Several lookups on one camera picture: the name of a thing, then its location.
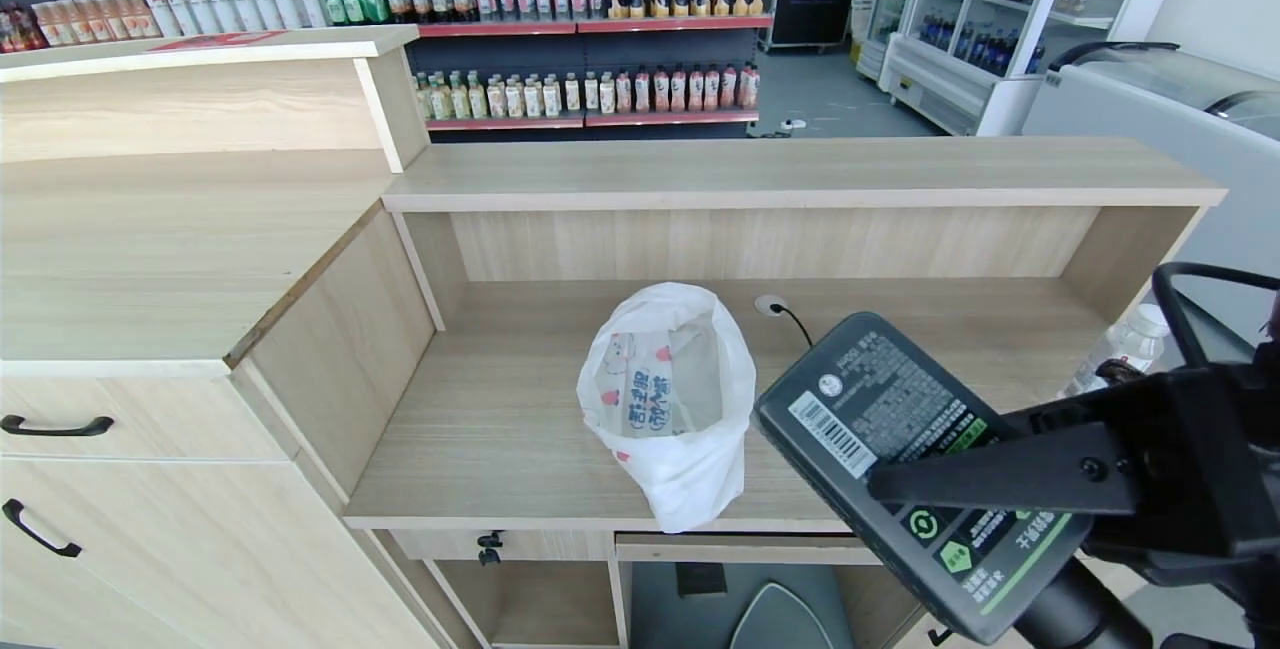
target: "cabinet door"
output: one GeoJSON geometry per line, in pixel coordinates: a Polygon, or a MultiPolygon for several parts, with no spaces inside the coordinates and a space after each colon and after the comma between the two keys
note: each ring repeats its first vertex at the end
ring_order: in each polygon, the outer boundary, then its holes
{"type": "MultiPolygon", "coordinates": [[[[23,506],[15,520],[51,545],[65,547],[67,539],[51,522],[42,521],[40,511],[38,503],[23,506]]],[[[200,649],[93,576],[81,557],[54,553],[13,521],[4,521],[0,527],[0,544],[4,547],[0,641],[58,649],[200,649]]]]}
{"type": "Polygon", "coordinates": [[[5,458],[3,471],[5,498],[83,547],[78,565],[200,645],[435,646],[292,463],[5,458]]]}

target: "red sign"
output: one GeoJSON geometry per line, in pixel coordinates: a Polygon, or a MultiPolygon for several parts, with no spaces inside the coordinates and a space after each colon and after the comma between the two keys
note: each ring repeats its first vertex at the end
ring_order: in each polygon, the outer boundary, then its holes
{"type": "Polygon", "coordinates": [[[232,35],[201,35],[201,37],[179,38],[177,42],[160,44],[159,47],[147,49],[148,52],[174,52],[180,49],[220,49],[243,47],[247,44],[261,42],[262,38],[283,35],[284,31],[237,31],[232,35]]]}

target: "white wall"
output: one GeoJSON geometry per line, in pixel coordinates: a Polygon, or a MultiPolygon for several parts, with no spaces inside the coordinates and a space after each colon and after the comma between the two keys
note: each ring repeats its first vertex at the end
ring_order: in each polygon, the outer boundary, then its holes
{"type": "Polygon", "coordinates": [[[1147,35],[1185,51],[1280,78],[1277,0],[1165,0],[1147,35]]]}

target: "white plastic bag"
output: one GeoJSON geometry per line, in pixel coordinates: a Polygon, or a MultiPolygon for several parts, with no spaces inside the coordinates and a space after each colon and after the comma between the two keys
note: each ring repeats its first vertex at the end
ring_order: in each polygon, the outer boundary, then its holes
{"type": "Polygon", "coordinates": [[[618,303],[591,342],[577,399],[663,531],[696,529],[742,493],[755,364],[708,289],[654,284],[618,303]]]}

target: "wooden checkout counter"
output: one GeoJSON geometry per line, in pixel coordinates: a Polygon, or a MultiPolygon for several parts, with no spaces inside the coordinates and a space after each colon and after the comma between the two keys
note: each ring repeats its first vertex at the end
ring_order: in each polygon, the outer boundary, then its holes
{"type": "Polygon", "coordinates": [[[595,330],[708,285],[763,388],[805,344],[755,294],[877,311],[1014,410],[1225,193],[1129,140],[429,146],[412,33],[0,58],[0,640],[626,648],[632,563],[707,561],[831,565],[859,649],[927,646],[754,431],[745,493],[657,534],[581,421],[595,330]]]}

